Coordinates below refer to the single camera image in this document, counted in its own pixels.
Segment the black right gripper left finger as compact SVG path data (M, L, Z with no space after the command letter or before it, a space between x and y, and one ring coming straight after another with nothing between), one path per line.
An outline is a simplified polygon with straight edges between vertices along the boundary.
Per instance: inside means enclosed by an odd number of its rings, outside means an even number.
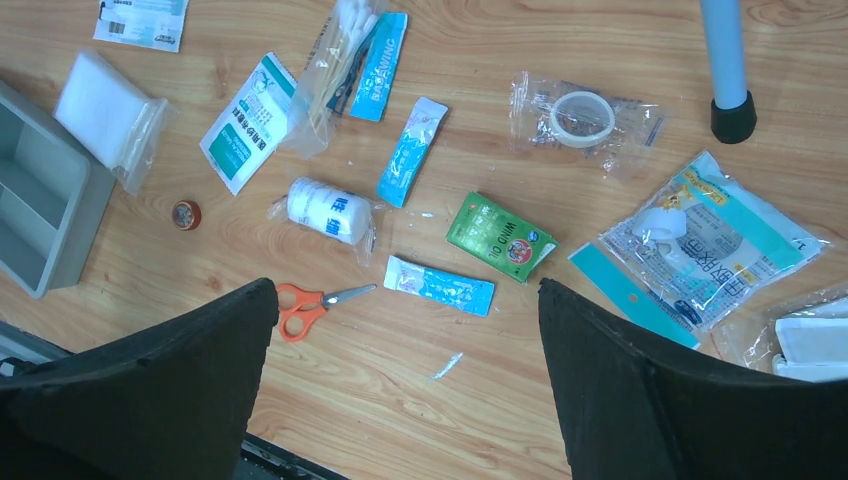
M278 320L273 282L1 382L5 479L229 479Z

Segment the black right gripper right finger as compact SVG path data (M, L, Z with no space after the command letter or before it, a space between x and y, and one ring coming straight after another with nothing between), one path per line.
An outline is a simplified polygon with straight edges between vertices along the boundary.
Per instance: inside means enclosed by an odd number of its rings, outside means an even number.
M740 367L543 279L539 328L576 479L843 479L847 384Z

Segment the green wind oil box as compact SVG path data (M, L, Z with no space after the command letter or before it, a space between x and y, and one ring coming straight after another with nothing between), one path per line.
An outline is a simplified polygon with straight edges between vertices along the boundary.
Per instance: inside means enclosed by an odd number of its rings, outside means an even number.
M552 235L478 192L468 193L446 240L520 284L558 246Z

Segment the white gauze pad bag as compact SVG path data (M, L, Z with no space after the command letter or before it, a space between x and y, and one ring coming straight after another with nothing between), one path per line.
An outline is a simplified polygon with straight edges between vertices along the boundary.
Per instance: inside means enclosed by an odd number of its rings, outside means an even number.
M146 95L93 49L78 52L53 112L132 196L176 115L167 99Z

